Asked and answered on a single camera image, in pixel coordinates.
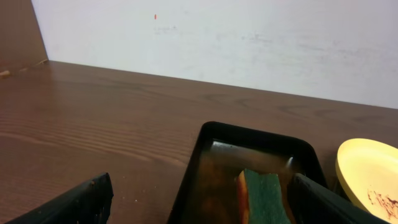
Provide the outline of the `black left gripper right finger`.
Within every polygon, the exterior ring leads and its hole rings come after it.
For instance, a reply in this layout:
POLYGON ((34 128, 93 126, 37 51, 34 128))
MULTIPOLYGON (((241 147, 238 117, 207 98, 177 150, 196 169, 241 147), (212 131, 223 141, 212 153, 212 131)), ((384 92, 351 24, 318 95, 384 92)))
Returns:
POLYGON ((297 223, 387 223, 302 174, 295 174, 288 183, 287 200, 297 223))

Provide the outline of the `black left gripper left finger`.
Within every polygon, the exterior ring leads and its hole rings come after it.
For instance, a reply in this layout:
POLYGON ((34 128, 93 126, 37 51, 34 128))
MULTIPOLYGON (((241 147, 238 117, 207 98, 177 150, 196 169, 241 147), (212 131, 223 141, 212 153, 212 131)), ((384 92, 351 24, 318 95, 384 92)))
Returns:
POLYGON ((113 196, 111 178, 105 172, 8 221, 8 224, 106 224, 113 196))

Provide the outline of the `green and yellow sponge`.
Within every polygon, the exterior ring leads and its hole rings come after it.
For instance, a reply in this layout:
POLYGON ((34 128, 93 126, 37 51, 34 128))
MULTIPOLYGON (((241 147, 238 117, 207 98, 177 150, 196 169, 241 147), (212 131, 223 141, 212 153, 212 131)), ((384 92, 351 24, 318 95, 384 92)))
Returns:
POLYGON ((244 169, 236 178, 240 224, 291 224, 279 176, 244 169))

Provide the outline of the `yellow plate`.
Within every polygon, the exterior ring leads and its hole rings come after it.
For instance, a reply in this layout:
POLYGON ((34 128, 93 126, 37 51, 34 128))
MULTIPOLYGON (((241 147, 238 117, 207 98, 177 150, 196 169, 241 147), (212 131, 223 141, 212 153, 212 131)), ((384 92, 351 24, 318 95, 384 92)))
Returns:
POLYGON ((371 139, 349 139, 338 148, 335 169, 354 205, 397 223, 397 148, 371 139))

